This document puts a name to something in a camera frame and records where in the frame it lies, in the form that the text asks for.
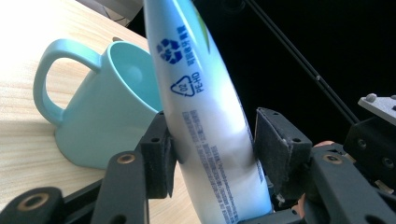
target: ceramic mug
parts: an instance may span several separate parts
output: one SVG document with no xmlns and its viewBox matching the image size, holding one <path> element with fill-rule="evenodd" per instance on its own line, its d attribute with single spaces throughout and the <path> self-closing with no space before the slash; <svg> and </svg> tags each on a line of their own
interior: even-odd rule
<svg viewBox="0 0 396 224">
<path fill-rule="evenodd" d="M 60 58 L 91 69 L 65 109 L 46 90 L 47 73 Z M 134 150 L 162 110 L 151 56 L 126 41 L 111 43 L 100 55 L 74 40 L 55 40 L 38 65 L 33 94 L 38 111 L 56 126 L 55 140 L 66 158 L 100 169 L 113 155 Z"/>
</svg>

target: light wood surface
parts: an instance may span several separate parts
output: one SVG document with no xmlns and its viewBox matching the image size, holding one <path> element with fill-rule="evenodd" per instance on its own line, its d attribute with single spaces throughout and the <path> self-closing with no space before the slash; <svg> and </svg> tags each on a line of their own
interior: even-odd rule
<svg viewBox="0 0 396 224">
<path fill-rule="evenodd" d="M 33 101 L 35 70 L 53 40 L 75 39 L 102 53 L 114 36 L 148 49 L 147 40 L 74 0 L 7 1 L 0 13 L 0 210 L 29 189 L 57 187 L 66 196 L 105 171 L 78 167 L 58 150 L 54 127 Z M 49 97 L 65 107 L 88 73 L 71 60 L 50 69 Z M 151 223 L 199 223 L 181 173 L 172 199 L 150 200 Z"/>
</svg>

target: black cable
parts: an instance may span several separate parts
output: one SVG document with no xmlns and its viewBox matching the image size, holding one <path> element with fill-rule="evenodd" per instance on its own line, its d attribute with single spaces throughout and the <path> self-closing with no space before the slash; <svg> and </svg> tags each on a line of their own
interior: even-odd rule
<svg viewBox="0 0 396 224">
<path fill-rule="evenodd" d="M 102 9 L 105 11 L 107 17 L 110 19 L 110 15 L 108 15 L 107 9 L 104 6 L 102 6 Z"/>
<path fill-rule="evenodd" d="M 305 70 L 305 72 L 311 76 L 318 84 L 320 89 L 325 95 L 332 101 L 332 103 L 338 108 L 343 114 L 346 120 L 350 124 L 356 124 L 359 119 L 353 114 L 353 112 L 347 107 L 347 105 L 341 100 L 341 98 L 332 90 L 327 84 L 323 77 L 315 70 L 315 68 L 308 62 L 303 54 L 294 47 L 289 39 L 283 34 L 283 32 L 275 25 L 271 18 L 262 10 L 262 8 L 256 3 L 255 0 L 246 0 L 246 3 L 253 9 L 253 11 L 262 19 L 265 25 L 271 30 L 271 32 L 277 37 L 277 39 L 283 44 L 283 46 L 291 53 L 295 60 Z"/>
<path fill-rule="evenodd" d="M 122 17 L 122 18 L 114 20 L 114 21 L 122 21 L 122 20 L 125 20 L 125 19 L 126 19 L 125 17 Z"/>
</svg>

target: white plastic bottle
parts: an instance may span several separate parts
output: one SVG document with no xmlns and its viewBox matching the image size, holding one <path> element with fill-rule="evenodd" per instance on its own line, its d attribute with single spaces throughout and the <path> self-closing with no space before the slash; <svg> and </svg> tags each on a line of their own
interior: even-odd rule
<svg viewBox="0 0 396 224">
<path fill-rule="evenodd" d="M 250 130 L 219 51 L 191 0 L 145 0 L 163 112 L 202 223 L 271 213 Z"/>
</svg>

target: mug handle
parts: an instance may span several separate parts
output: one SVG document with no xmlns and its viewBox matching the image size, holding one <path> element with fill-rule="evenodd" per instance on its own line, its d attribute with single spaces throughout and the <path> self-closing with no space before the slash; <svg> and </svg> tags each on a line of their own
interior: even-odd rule
<svg viewBox="0 0 396 224">
<path fill-rule="evenodd" d="M 55 126 L 61 125 L 64 110 L 51 101 L 47 93 L 46 80 L 52 64 L 61 58 L 69 58 L 80 62 L 95 73 L 98 73 L 101 68 L 101 56 L 77 41 L 58 39 L 49 44 L 35 73 L 33 97 L 35 106 L 41 115 Z"/>
</svg>

